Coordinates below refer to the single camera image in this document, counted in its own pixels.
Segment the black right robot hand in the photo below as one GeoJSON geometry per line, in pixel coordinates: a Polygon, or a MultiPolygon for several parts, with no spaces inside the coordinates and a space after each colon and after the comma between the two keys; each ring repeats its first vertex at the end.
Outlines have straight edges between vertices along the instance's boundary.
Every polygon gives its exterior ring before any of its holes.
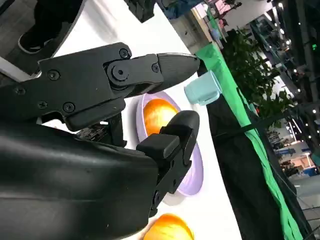
{"type": "Polygon", "coordinates": [[[39,77],[0,90],[0,237],[117,240],[142,230],[191,168],[200,117],[178,112],[135,149],[125,99],[197,72],[185,53],[132,57],[122,43],[38,64],[39,77]]]}

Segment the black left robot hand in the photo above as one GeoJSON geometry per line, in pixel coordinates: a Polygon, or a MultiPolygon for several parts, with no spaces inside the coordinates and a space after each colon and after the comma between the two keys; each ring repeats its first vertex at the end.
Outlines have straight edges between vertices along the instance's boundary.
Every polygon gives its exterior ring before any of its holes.
{"type": "Polygon", "coordinates": [[[131,13],[144,23],[154,16],[156,0],[124,0],[131,13]]]}

